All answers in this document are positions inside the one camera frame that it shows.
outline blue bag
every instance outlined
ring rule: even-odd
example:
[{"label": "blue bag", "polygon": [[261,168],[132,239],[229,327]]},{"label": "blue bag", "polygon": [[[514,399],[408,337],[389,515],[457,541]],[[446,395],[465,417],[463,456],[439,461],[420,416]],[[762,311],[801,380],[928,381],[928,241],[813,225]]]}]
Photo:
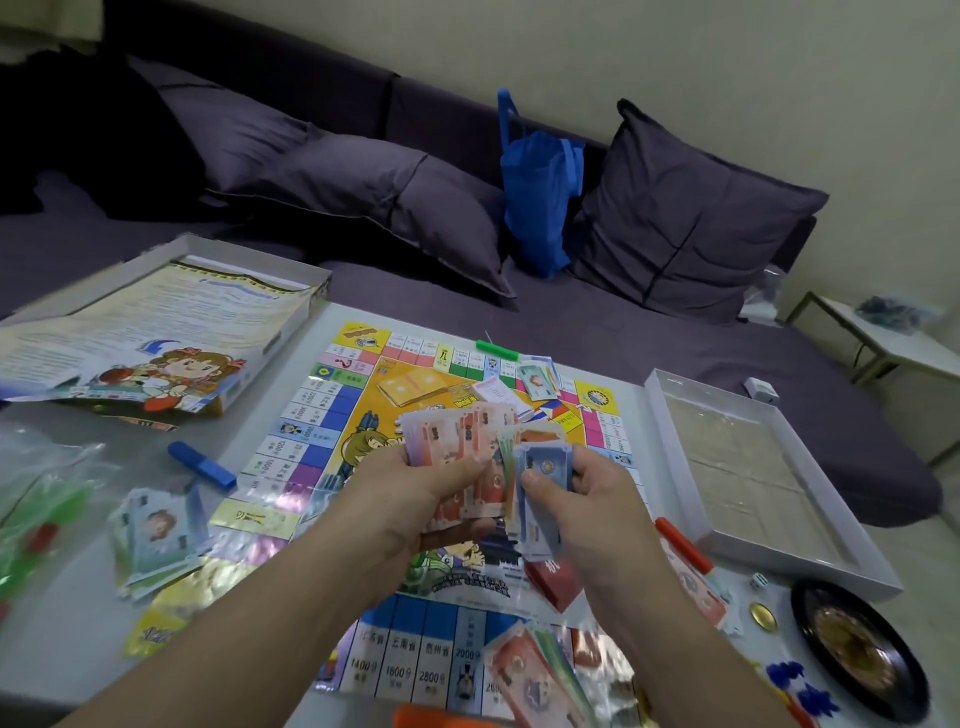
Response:
[{"label": "blue bag", "polygon": [[520,114],[506,88],[496,97],[507,227],[522,261],[537,275],[552,278],[570,262],[564,253],[566,204],[583,191],[584,144],[540,131],[528,136],[526,128],[511,142],[510,113]]}]

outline card stack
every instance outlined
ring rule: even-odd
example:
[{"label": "card stack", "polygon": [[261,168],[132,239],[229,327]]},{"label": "card stack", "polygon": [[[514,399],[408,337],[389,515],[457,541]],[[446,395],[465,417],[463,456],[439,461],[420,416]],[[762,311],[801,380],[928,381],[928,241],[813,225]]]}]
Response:
[{"label": "card stack", "polygon": [[464,519],[503,518],[508,491],[499,436],[515,423],[513,406],[497,402],[400,416],[398,424],[411,465],[442,465],[475,453],[492,459],[492,466],[475,483],[440,504],[424,532],[443,530]]},{"label": "card stack", "polygon": [[196,483],[172,491],[134,488],[108,517],[117,593],[152,594],[201,565],[208,541]]},{"label": "card stack", "polygon": [[596,714],[546,628],[518,622],[484,649],[487,671],[522,728],[596,728]]}]

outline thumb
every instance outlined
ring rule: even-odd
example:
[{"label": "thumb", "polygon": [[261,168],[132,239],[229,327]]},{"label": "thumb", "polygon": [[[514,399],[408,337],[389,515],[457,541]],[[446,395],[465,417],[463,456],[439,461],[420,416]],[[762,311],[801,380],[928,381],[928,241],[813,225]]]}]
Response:
[{"label": "thumb", "polygon": [[431,465],[426,468],[417,468],[417,470],[423,471],[424,481],[430,493],[443,501],[457,495],[472,484],[491,462],[489,457],[472,455],[445,465]]},{"label": "thumb", "polygon": [[570,501],[577,497],[576,494],[565,491],[546,475],[536,471],[523,471],[520,484],[527,497],[537,505],[546,508],[555,519],[559,519],[561,511],[569,507]]}]

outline left hand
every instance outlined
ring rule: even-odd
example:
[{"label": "left hand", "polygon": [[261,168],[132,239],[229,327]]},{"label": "left hand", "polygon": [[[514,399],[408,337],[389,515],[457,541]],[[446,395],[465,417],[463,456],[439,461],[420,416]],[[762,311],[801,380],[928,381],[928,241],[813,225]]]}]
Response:
[{"label": "left hand", "polygon": [[464,490],[490,465],[490,458],[466,457],[414,468],[407,464],[405,448],[394,445],[375,450],[356,467],[317,530],[332,531],[338,542],[348,544],[362,570],[356,587],[367,607],[396,591],[414,554],[494,532],[493,519],[477,519],[421,533],[441,501]]}]

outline gray pillow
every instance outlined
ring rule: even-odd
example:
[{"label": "gray pillow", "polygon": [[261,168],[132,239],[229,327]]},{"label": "gray pillow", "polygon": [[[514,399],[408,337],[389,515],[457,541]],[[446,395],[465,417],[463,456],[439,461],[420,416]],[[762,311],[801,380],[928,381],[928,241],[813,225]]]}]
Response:
[{"label": "gray pillow", "polygon": [[237,195],[340,217],[365,217],[505,298],[497,240],[503,191],[425,152],[314,129]]},{"label": "gray pillow", "polygon": [[626,99],[598,186],[565,240],[579,279],[661,313],[714,324],[794,227],[827,203],[685,144]]},{"label": "gray pillow", "polygon": [[174,113],[206,166],[206,183],[230,192],[264,164],[303,144],[312,125],[174,66],[130,57]]}]

